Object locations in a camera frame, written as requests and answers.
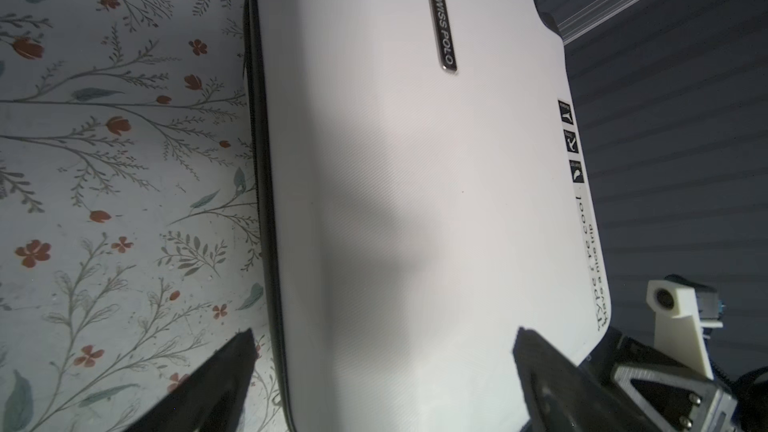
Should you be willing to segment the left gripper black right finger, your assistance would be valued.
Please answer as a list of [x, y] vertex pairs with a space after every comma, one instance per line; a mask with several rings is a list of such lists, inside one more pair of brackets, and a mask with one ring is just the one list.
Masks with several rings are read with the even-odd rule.
[[649, 431], [651, 422], [544, 337], [521, 328], [514, 360], [529, 414], [530, 431]]

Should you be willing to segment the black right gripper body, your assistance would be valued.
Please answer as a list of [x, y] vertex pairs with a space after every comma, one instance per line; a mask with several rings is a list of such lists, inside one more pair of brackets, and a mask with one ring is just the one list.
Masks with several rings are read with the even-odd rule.
[[712, 379], [611, 327], [580, 368], [661, 431], [765, 431], [767, 368]]

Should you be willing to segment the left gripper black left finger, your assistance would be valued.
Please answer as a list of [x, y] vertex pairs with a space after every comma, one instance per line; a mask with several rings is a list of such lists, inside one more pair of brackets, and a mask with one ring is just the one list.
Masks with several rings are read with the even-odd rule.
[[135, 432], [237, 430], [256, 360], [252, 331], [237, 333], [127, 429]]

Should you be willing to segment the white hard-shell suitcase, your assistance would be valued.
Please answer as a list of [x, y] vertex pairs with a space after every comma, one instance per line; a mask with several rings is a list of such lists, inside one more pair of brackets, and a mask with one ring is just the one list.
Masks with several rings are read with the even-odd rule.
[[611, 300], [535, 0], [249, 0], [272, 353], [292, 431], [520, 431], [520, 329]]

